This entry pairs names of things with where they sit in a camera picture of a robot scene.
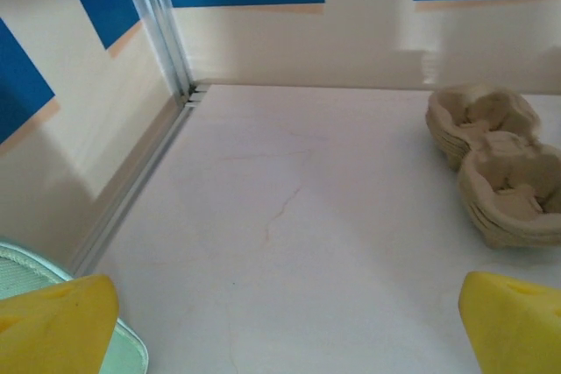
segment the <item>light green fabric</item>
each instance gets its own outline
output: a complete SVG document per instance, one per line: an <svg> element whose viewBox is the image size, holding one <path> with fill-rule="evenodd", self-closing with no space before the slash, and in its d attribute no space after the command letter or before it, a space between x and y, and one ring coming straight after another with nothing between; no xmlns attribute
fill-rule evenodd
<svg viewBox="0 0 561 374"><path fill-rule="evenodd" d="M70 274L41 256L0 242L0 300L70 279ZM100 374L146 374L147 370L146 346L118 319Z"/></svg>

